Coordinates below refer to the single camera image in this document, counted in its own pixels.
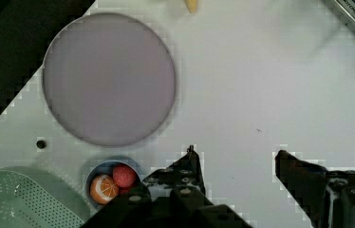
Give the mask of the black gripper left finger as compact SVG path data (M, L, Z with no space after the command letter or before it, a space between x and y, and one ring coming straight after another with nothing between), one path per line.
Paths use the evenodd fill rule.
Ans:
M170 166L115 197L81 228L252 228L205 194L199 155L192 146Z

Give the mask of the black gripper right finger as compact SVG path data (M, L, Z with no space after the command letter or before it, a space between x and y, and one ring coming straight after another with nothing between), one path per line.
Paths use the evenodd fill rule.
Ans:
M274 160L276 177L313 228L355 228L355 171L329 171L286 150L280 150Z

